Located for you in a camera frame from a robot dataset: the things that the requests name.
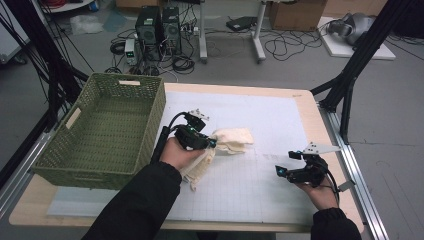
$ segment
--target black jacket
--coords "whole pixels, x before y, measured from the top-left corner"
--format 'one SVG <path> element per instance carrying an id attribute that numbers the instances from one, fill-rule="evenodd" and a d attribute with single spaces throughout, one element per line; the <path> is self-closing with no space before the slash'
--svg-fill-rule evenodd
<path id="1" fill-rule="evenodd" d="M 144 167 L 103 209 L 83 239 L 153 239 L 171 210 L 180 173 L 163 162 Z M 356 225 L 342 210 L 314 214 L 312 239 L 360 239 Z"/>

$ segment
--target gray concrete floor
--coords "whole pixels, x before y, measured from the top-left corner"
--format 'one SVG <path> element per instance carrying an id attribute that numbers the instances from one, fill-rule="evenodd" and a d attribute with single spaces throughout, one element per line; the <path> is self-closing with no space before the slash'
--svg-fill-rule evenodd
<path id="1" fill-rule="evenodd" d="M 70 16 L 78 14 L 91 13 L 86 10 L 68 13 Z M 101 22 L 105 22 L 109 16 L 108 11 L 96 14 Z M 111 64 L 110 40 L 133 26 L 134 21 L 127 21 L 117 32 L 70 38 L 95 71 L 103 72 Z M 273 37 L 267 36 L 262 42 L 271 39 Z M 198 53 L 195 53 L 195 71 L 189 75 L 177 75 L 180 83 L 312 89 L 336 77 L 349 60 L 330 57 L 325 47 L 321 46 L 307 48 L 284 62 L 276 61 L 266 53 L 267 60 L 258 65 L 253 45 L 246 35 L 211 34 L 207 40 L 209 46 L 219 49 L 211 49 L 210 54 L 215 51 L 220 56 L 210 57 L 204 65 L 198 61 Z M 397 44 L 424 58 L 422 45 Z M 396 55 L 396 60 L 372 60 L 359 76 L 352 102 L 349 139 L 388 236 L 391 239 L 422 239 L 423 60 L 389 43 L 386 45 Z M 68 50 L 74 65 L 90 73 L 76 51 Z M 171 74 L 162 76 L 166 82 L 176 81 Z M 325 94 L 316 96 L 316 99 L 323 97 Z M 31 64 L 8 64 L 0 68 L 0 168 L 46 109 L 45 98 Z M 0 220 L 0 239 L 76 239 L 87 231 L 87 228 L 12 226 L 7 220 L 9 214 L 10 211 Z M 160 239 L 172 239 L 177 235 L 162 233 Z M 364 239 L 369 238 L 367 233 L 363 236 Z M 309 238 L 307 234 L 277 234 L 276 237 Z"/>

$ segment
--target hand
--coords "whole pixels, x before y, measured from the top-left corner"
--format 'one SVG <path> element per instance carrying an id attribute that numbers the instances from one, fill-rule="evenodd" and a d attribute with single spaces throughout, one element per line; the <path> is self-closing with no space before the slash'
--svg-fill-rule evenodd
<path id="1" fill-rule="evenodd" d="M 171 137 L 166 142 L 160 160 L 180 170 L 204 152 L 205 150 L 185 150 L 175 137 Z"/>
<path id="2" fill-rule="evenodd" d="M 296 184 L 296 186 L 308 194 L 312 203 L 318 210 L 339 207 L 336 197 L 334 196 L 333 189 L 331 188 L 331 184 L 327 178 L 324 178 L 321 185 L 316 188 L 313 188 L 306 183 Z"/>

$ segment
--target brown box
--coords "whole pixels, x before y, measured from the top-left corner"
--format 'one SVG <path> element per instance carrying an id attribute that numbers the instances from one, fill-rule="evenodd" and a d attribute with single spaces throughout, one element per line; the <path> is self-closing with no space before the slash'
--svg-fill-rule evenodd
<path id="1" fill-rule="evenodd" d="M 323 16 L 343 17 L 346 13 L 364 13 L 377 16 L 387 0 L 328 0 Z"/>
<path id="2" fill-rule="evenodd" d="M 116 0 L 118 8 L 141 8 L 142 6 L 162 6 L 162 0 Z"/>
<path id="3" fill-rule="evenodd" d="M 294 4 L 273 3 L 269 20 L 272 29 L 315 31 L 327 0 L 299 0 Z"/>

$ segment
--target basket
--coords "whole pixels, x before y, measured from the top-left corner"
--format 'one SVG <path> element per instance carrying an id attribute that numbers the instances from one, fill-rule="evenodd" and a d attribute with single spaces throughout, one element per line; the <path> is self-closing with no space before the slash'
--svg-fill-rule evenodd
<path id="1" fill-rule="evenodd" d="M 121 189 L 150 162 L 165 102 L 161 78 L 93 73 L 32 170 L 53 185 Z"/>

